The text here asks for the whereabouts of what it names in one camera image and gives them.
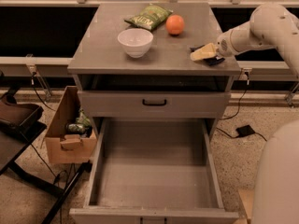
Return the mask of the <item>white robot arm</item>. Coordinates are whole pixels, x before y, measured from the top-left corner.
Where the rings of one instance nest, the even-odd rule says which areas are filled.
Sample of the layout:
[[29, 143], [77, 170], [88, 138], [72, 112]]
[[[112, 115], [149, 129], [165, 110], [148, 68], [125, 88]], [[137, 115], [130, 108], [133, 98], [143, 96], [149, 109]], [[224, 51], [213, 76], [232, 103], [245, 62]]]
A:
[[[266, 3], [249, 21], [221, 34], [215, 44], [193, 49], [192, 61], [275, 49], [299, 77], [298, 18]], [[299, 224], [299, 120], [280, 127], [263, 148], [255, 181], [251, 224]]]

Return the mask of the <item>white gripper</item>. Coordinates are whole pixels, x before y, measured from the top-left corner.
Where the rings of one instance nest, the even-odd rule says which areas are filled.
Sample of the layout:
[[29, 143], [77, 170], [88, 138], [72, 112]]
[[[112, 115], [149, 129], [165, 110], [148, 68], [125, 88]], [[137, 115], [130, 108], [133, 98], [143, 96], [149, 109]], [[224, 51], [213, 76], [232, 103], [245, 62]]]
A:
[[[231, 31], [222, 33], [217, 38], [217, 50], [223, 57], [235, 55], [235, 49], [231, 42]], [[214, 58], [217, 55], [216, 46], [213, 43], [208, 43], [198, 48], [192, 48], [190, 58], [192, 61], [202, 61], [204, 59]]]

